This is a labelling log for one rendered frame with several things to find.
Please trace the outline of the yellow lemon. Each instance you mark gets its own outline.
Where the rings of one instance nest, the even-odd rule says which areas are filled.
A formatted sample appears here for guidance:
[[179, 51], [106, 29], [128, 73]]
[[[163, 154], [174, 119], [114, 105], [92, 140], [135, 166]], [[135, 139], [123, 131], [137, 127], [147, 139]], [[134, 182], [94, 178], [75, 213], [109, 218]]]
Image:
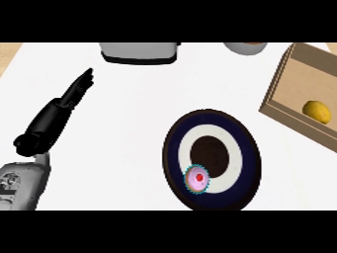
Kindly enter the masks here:
[[302, 112], [323, 124], [332, 121], [332, 112], [320, 101], [308, 101], [302, 107]]

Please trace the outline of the cardboard box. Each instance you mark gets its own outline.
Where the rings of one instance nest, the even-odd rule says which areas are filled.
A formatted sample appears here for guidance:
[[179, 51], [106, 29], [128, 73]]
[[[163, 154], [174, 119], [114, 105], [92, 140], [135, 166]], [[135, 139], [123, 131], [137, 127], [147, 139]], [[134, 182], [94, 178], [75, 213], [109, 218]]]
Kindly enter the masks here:
[[[332, 121], [323, 124], [302, 113], [308, 101], [321, 102]], [[295, 42], [281, 57], [261, 113], [337, 153], [337, 55]]]

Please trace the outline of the grey round bowl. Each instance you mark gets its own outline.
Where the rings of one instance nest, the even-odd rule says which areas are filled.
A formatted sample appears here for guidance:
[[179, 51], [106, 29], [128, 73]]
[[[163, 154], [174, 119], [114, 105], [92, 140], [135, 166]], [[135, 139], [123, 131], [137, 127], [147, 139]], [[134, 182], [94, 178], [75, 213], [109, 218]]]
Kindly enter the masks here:
[[265, 42], [227, 42], [225, 46], [242, 55], [256, 55], [267, 47]]

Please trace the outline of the grey appliance with black base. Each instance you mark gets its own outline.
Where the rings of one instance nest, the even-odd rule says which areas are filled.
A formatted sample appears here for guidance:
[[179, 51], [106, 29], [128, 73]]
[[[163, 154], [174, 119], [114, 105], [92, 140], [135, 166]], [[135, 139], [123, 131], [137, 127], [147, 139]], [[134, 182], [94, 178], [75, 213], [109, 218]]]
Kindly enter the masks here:
[[177, 61], [179, 42], [103, 42], [101, 55], [109, 62], [160, 65]]

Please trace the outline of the pink cupcake with cherry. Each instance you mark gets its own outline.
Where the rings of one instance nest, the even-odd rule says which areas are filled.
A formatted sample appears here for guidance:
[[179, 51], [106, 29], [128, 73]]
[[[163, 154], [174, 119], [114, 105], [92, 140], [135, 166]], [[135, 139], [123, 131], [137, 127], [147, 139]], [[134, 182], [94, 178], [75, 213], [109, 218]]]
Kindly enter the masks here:
[[184, 173], [185, 188], [194, 195], [206, 192], [211, 183], [211, 176], [206, 168], [200, 164], [193, 164], [187, 167]]

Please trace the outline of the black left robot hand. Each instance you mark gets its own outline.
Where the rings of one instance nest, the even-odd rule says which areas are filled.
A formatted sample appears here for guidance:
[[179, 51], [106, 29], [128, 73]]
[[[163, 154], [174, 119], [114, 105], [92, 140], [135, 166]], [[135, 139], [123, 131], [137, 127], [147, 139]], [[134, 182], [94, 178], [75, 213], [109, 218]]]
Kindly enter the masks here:
[[73, 81], [60, 98], [54, 98], [36, 115], [26, 133], [21, 134], [14, 145], [17, 153], [26, 157], [45, 154], [57, 143], [72, 112], [94, 84], [94, 69], [89, 68]]

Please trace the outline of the dark blue and white plate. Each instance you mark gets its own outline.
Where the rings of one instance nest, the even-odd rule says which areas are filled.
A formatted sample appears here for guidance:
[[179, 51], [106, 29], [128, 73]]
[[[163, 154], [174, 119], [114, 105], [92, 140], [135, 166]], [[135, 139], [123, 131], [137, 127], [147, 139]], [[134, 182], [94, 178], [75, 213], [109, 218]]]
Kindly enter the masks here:
[[[165, 173], [182, 203], [197, 211], [239, 211], [256, 195], [262, 157], [253, 136], [239, 120], [216, 110], [197, 110], [171, 127], [163, 148]], [[206, 192], [184, 184], [187, 167], [200, 164], [211, 176]]]

